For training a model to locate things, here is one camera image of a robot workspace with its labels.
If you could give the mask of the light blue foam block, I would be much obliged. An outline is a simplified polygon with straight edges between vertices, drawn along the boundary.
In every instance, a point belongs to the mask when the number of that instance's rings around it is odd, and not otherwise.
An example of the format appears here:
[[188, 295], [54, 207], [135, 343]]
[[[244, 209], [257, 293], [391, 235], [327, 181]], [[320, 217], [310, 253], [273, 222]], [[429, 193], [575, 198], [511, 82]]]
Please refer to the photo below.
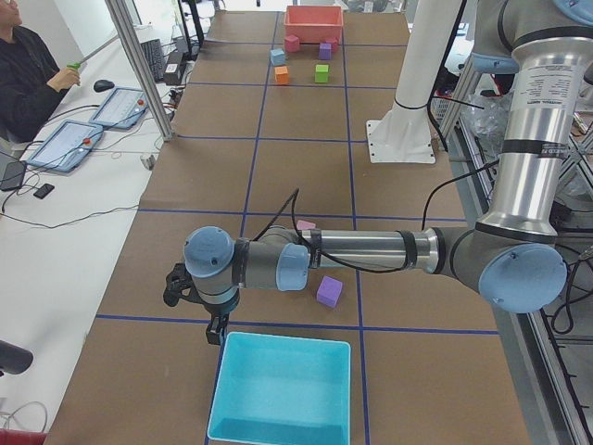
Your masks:
[[274, 67], [284, 66], [286, 63], [285, 51], [282, 48], [273, 48], [270, 51], [270, 60]]

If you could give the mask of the blue teach pendant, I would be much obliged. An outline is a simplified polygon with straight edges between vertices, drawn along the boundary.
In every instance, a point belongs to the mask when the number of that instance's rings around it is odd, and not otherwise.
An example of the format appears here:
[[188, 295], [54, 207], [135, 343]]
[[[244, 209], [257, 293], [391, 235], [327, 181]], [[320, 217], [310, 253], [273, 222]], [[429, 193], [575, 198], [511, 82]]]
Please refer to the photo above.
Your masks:
[[34, 169], [71, 172], [94, 149], [104, 133], [101, 125], [63, 121], [27, 159]]
[[140, 89], [116, 87], [105, 98], [89, 122], [106, 129], [129, 130], [147, 110], [145, 94]]

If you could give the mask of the black keyboard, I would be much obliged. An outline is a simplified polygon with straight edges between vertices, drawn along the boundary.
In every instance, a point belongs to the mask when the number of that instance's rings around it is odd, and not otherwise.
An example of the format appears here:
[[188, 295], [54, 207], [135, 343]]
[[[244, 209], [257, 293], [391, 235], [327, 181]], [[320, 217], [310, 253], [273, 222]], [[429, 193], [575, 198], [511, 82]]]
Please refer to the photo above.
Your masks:
[[148, 40], [140, 43], [140, 46], [154, 81], [156, 83], [162, 82], [164, 79], [165, 60], [160, 40]]

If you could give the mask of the magenta foam block left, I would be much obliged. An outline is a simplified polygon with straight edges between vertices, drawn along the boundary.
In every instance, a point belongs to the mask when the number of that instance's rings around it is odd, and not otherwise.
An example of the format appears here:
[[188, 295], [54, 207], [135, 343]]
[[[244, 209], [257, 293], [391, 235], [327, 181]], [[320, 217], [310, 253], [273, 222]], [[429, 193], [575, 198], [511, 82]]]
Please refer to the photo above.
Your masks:
[[287, 53], [296, 53], [300, 51], [300, 39], [294, 34], [288, 34], [284, 37], [284, 50]]

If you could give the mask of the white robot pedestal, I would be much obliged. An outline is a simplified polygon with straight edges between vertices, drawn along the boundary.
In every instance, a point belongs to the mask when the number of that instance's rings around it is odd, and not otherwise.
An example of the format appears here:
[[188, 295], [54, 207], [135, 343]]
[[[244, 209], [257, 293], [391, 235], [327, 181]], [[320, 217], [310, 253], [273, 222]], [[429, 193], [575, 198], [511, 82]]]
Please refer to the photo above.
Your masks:
[[429, 101], [464, 8], [461, 0], [418, 3], [393, 106], [366, 122], [372, 163], [435, 163]]

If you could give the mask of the cyan plastic tray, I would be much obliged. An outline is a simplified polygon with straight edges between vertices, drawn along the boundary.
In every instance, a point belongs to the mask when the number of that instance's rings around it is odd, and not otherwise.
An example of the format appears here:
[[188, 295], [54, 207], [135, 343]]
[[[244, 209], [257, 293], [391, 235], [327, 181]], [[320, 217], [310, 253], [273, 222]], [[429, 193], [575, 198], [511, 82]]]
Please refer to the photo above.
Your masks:
[[345, 341], [232, 332], [207, 435], [244, 444], [348, 444], [351, 347]]

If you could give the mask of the black computer mouse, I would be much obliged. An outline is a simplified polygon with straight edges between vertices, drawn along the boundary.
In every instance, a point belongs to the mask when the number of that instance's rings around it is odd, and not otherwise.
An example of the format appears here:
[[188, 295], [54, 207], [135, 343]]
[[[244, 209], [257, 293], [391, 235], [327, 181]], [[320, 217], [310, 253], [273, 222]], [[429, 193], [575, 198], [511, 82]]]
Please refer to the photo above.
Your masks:
[[94, 91], [102, 93], [115, 87], [115, 83], [109, 80], [97, 80], [94, 83]]

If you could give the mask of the aluminium frame post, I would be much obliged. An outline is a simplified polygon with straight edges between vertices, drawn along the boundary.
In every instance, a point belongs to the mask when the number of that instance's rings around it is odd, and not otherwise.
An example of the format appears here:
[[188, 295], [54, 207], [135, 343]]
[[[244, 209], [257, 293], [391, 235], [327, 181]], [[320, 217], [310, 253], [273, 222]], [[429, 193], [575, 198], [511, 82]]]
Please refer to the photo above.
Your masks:
[[122, 47], [132, 70], [145, 93], [148, 105], [164, 142], [173, 137], [170, 118], [162, 104], [154, 78], [145, 60], [144, 52], [132, 24], [130, 13], [121, 0], [106, 0], [107, 9], [117, 30]]

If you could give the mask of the purple foam block near red tray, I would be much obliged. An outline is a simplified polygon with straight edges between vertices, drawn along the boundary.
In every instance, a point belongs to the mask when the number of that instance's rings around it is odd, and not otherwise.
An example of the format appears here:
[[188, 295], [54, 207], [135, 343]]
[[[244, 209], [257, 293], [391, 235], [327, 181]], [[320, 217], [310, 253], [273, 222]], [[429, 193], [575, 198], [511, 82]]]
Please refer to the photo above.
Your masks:
[[330, 60], [332, 54], [333, 48], [330, 43], [323, 42], [319, 44], [318, 60]]

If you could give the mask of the purple foam block near cyan tray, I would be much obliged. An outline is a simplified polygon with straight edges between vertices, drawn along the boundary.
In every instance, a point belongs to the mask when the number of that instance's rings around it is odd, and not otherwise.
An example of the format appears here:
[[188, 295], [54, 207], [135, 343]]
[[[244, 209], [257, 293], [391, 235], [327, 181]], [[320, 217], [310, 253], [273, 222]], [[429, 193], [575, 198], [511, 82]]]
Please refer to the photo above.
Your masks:
[[343, 290], [343, 282], [325, 275], [317, 289], [316, 300], [327, 307], [335, 308]]

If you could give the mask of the person in black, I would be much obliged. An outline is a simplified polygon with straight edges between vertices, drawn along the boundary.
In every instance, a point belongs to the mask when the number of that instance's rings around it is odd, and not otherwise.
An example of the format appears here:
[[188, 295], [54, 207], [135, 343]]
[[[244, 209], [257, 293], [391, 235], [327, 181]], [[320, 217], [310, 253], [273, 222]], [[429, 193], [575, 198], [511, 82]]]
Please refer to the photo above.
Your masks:
[[41, 36], [24, 27], [18, 3], [1, 3], [1, 126], [16, 142], [31, 142], [80, 73], [60, 68]]

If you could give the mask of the orange foam block near red tray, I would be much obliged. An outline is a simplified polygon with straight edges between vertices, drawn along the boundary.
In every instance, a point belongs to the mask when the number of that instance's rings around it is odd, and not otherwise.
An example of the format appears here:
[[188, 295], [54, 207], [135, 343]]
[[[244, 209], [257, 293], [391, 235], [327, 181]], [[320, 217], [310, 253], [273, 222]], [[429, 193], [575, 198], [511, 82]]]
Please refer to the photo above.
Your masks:
[[289, 70], [287, 66], [276, 66], [274, 68], [274, 80], [277, 85], [288, 85]]

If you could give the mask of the upper blue teach pendant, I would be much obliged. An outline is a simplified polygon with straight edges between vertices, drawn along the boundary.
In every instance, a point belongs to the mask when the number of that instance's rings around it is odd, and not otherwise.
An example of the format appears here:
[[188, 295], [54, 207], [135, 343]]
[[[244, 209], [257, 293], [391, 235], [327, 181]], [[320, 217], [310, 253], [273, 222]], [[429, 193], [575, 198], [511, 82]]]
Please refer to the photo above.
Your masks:
[[140, 89], [116, 87], [105, 98], [89, 122], [106, 129], [129, 130], [147, 110], [145, 94]]

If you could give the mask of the lower blue teach pendant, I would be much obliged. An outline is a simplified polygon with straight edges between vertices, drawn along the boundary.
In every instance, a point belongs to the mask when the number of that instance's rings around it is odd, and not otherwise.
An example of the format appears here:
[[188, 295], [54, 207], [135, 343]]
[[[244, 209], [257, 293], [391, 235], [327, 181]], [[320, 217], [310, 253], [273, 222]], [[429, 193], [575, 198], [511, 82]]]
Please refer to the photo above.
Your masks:
[[94, 149], [104, 133], [101, 125], [63, 121], [27, 159], [34, 169], [71, 172]]

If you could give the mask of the black smartphone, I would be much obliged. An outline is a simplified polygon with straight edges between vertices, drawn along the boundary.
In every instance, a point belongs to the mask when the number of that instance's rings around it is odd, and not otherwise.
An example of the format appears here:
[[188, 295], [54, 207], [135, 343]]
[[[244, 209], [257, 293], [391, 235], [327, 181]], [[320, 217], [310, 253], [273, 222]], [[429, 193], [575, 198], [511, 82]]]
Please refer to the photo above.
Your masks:
[[55, 189], [55, 187], [52, 184], [43, 184], [40, 187], [38, 187], [35, 192], [33, 193], [33, 196], [38, 198], [38, 199], [44, 199], [45, 197], [47, 197], [53, 190]]

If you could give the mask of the pink foam block near cyan tray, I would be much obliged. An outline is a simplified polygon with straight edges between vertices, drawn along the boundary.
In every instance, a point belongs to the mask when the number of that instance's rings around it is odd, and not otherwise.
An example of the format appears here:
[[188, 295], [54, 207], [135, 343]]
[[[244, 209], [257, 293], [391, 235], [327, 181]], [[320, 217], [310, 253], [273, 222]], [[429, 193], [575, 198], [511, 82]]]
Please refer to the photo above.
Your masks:
[[296, 222], [296, 228], [299, 231], [311, 230], [311, 229], [315, 229], [316, 228], [316, 223], [315, 222], [304, 221], [304, 220], [298, 220]]

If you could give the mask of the magenta foam block right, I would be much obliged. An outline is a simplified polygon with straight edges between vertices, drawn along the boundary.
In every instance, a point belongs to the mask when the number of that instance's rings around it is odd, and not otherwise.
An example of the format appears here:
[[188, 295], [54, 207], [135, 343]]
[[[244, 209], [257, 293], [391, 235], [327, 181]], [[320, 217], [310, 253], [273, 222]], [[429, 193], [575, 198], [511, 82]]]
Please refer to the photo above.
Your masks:
[[333, 53], [335, 53], [338, 50], [338, 41], [337, 41], [336, 38], [329, 37], [329, 38], [326, 38], [324, 40], [324, 42], [326, 44], [328, 44], [329, 46], [331, 46], [331, 50], [332, 50]]

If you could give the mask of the magenta foam block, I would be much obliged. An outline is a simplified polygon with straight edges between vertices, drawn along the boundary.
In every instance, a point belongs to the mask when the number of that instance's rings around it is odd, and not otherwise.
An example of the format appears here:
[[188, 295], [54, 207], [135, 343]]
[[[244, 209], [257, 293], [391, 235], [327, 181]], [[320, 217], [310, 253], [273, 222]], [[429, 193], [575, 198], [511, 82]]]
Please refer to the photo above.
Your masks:
[[333, 53], [335, 53], [338, 50], [338, 41], [337, 41], [336, 38], [329, 37], [329, 38], [326, 38], [324, 40], [324, 42], [326, 44], [328, 44], [329, 46], [331, 46], [331, 50], [332, 50]]
[[287, 53], [296, 53], [300, 51], [300, 39], [294, 34], [288, 34], [284, 37], [284, 50]]

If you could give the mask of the red plastic tray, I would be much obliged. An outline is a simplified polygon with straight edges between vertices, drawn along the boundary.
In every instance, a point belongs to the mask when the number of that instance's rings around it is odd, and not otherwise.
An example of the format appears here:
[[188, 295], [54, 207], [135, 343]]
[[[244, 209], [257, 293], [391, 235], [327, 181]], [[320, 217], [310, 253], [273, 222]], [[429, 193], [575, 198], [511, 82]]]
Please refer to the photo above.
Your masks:
[[340, 6], [288, 6], [284, 13], [284, 31], [301, 43], [316, 44], [334, 38], [342, 41], [344, 26]]

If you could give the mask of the green foam block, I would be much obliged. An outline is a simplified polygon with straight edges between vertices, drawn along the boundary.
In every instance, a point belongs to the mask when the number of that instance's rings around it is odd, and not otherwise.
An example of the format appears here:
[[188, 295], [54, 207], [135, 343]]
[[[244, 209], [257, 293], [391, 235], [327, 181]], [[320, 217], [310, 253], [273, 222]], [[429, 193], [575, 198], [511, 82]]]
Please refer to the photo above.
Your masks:
[[328, 64], [316, 64], [314, 71], [314, 82], [326, 84], [329, 82], [330, 66]]

